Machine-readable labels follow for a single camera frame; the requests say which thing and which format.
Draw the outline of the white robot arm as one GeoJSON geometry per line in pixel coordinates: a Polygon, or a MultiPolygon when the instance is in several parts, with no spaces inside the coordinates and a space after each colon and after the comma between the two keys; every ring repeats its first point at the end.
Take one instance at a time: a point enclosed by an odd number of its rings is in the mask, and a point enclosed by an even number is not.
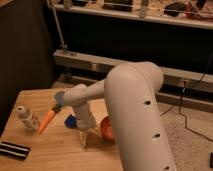
{"type": "Polygon", "coordinates": [[[156,64],[128,62],[100,82],[66,91],[62,99],[80,119],[88,115],[88,101],[105,100],[123,171],[177,171],[155,98],[162,84],[156,64]]]}

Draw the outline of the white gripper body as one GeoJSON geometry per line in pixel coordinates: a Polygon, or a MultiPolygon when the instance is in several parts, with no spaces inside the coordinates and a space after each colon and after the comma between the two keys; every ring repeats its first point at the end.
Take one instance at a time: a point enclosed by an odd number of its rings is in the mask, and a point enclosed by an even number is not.
{"type": "Polygon", "coordinates": [[[80,131],[97,128],[95,117],[93,116],[88,103],[74,107],[73,110],[76,116],[77,128],[80,131]]]}

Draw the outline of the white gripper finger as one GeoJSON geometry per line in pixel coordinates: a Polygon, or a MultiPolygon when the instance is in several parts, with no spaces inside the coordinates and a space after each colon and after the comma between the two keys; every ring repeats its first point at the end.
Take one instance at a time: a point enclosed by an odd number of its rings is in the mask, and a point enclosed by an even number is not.
{"type": "Polygon", "coordinates": [[[97,136],[102,137],[100,128],[99,128],[98,126],[93,127],[93,128],[92,128],[92,132],[93,132],[94,134],[96,134],[97,136]]]}
{"type": "Polygon", "coordinates": [[[80,131],[79,135],[80,135],[80,140],[81,140],[81,144],[82,144],[83,148],[86,148],[86,146],[87,146],[87,131],[80,131]]]}

